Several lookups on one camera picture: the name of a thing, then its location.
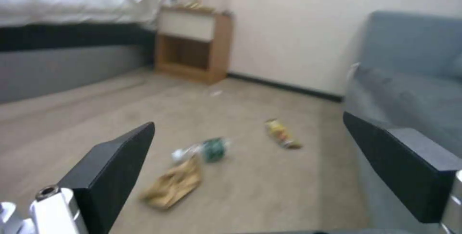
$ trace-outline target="baseboard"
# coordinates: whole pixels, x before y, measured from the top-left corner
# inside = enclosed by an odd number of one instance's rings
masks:
[[[323,93],[323,92],[320,92],[320,91],[310,90],[310,89],[297,87],[297,86],[292,86],[292,85],[288,85],[288,84],[276,83],[275,81],[259,79],[259,78],[255,78],[255,77],[252,77],[252,76],[245,76],[245,75],[240,75],[240,74],[236,74],[236,73],[228,73],[228,77],[229,78],[240,79],[240,80],[244,80],[244,81],[251,81],[252,83],[259,83],[259,84],[271,86],[271,87],[286,90],[286,91],[296,92],[296,93],[299,93],[299,94],[306,94],[306,95],[309,95],[309,96],[315,96],[315,97],[318,97],[318,98],[321,98],[321,99],[334,101],[334,102],[338,102],[338,103],[343,101],[342,96],[338,96],[338,95],[335,95],[335,94],[328,94],[328,93]]]

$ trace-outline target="plastic bottle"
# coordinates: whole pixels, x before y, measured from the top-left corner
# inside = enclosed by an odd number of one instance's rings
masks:
[[[194,144],[187,149],[179,149],[172,153],[172,159],[175,163],[182,163],[193,157],[195,154],[200,154],[207,163],[213,163],[221,160],[228,147],[230,141],[224,138],[213,138],[199,144]]]

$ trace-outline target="trash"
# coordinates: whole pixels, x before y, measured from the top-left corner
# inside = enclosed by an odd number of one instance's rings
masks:
[[[222,93],[223,93],[223,91],[217,90],[217,91],[211,92],[211,93],[210,93],[210,96],[211,96],[211,97],[217,97],[217,96],[221,95]]]
[[[292,138],[284,127],[277,119],[270,119],[265,123],[268,134],[283,148],[286,149],[300,149],[302,144]]]
[[[170,169],[154,185],[141,194],[140,199],[158,209],[169,209],[202,181],[199,158],[193,155],[183,164]]]
[[[172,159],[175,163],[181,163],[195,154],[201,154],[205,162],[217,162],[225,156],[230,143],[229,140],[222,137],[209,139],[203,143],[194,144],[187,149],[176,150],[172,153]]]

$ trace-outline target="bed frame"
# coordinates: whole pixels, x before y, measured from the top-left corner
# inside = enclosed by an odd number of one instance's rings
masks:
[[[27,25],[0,35],[0,104],[152,64],[156,38],[137,24]]]

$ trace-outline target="sofa cushion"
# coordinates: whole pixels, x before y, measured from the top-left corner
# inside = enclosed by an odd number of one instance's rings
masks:
[[[462,83],[360,66],[356,79],[390,121],[418,130],[462,158]]]
[[[462,79],[462,53],[460,53],[460,55],[449,66],[449,74],[458,79]]]

